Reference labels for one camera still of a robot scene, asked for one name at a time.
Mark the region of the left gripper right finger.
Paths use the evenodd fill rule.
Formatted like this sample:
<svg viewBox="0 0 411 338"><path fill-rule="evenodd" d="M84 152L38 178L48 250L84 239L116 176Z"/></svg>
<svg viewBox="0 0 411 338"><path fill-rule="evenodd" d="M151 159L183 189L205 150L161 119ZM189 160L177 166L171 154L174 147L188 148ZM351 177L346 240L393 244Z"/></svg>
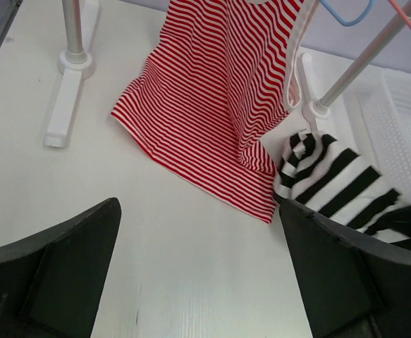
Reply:
<svg viewBox="0 0 411 338"><path fill-rule="evenodd" d="M296 201L279 214L313 337L411 337L411 250Z"/></svg>

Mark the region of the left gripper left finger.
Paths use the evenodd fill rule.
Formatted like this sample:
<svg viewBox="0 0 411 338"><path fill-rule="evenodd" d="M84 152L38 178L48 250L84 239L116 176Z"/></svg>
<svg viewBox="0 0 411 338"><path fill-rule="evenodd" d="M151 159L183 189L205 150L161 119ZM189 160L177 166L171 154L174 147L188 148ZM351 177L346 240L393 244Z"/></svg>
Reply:
<svg viewBox="0 0 411 338"><path fill-rule="evenodd" d="M0 247L0 337L90 337L121 222L115 197Z"/></svg>

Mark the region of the black white striped tank top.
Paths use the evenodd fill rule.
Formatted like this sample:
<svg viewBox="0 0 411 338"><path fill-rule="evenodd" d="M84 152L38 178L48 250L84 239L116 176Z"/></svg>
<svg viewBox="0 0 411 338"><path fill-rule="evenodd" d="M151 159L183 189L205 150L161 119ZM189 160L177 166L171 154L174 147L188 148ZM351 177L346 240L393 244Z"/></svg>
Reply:
<svg viewBox="0 0 411 338"><path fill-rule="evenodd" d="M411 251L411 204L356 151L325 132L283 145L273 198L293 200L382 242Z"/></svg>

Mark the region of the pink wire hanger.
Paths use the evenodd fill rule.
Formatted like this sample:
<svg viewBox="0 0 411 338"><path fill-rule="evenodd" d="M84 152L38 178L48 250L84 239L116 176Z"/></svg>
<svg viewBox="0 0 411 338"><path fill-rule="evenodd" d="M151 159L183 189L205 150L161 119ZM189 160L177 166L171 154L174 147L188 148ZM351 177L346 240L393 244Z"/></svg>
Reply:
<svg viewBox="0 0 411 338"><path fill-rule="evenodd" d="M390 3L390 5L395 9L395 11L397 12L397 14L403 19L403 21L405 22L405 24L409 27L409 29L411 30L411 16L409 14L407 14L402 7L400 7L400 5L397 3L396 0L388 0L388 2Z"/></svg>

